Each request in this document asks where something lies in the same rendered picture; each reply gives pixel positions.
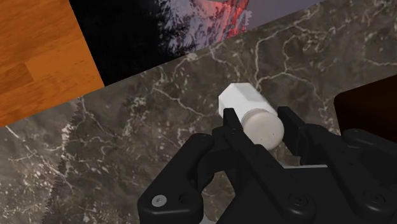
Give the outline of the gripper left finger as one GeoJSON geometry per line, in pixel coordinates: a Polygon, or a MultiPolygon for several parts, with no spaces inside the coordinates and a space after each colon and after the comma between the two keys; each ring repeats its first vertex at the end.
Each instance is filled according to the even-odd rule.
{"type": "Polygon", "coordinates": [[[215,224],[314,224],[314,200],[243,133],[232,108],[224,112],[223,125],[190,136],[140,196],[140,224],[209,224],[202,191],[219,171],[235,197],[215,224]]]}

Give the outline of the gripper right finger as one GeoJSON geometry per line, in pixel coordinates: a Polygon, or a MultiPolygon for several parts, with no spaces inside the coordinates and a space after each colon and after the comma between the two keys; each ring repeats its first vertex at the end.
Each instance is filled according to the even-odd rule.
{"type": "Polygon", "coordinates": [[[284,143],[302,165],[326,164],[352,211],[363,219],[392,219],[397,198],[371,176],[341,136],[305,123],[287,106],[279,106],[284,143]]]}

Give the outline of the dark brown box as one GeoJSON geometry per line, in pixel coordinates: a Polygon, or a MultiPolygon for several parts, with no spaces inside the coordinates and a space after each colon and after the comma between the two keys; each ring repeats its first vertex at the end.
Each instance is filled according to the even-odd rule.
{"type": "Polygon", "coordinates": [[[361,129],[397,142],[397,74],[334,98],[341,132],[361,129]]]}

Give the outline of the white salt shaker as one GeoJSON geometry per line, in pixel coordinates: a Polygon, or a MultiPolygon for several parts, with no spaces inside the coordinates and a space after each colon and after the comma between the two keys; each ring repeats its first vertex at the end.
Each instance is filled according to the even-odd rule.
{"type": "Polygon", "coordinates": [[[250,83],[231,83],[218,96],[218,113],[233,108],[244,133],[267,150],[277,147],[284,137],[284,125],[277,111],[250,83]]]}

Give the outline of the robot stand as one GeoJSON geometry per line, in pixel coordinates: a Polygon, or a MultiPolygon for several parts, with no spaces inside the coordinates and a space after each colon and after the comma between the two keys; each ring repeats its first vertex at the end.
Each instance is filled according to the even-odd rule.
{"type": "Polygon", "coordinates": [[[69,0],[105,86],[245,31],[249,0],[69,0]]]}

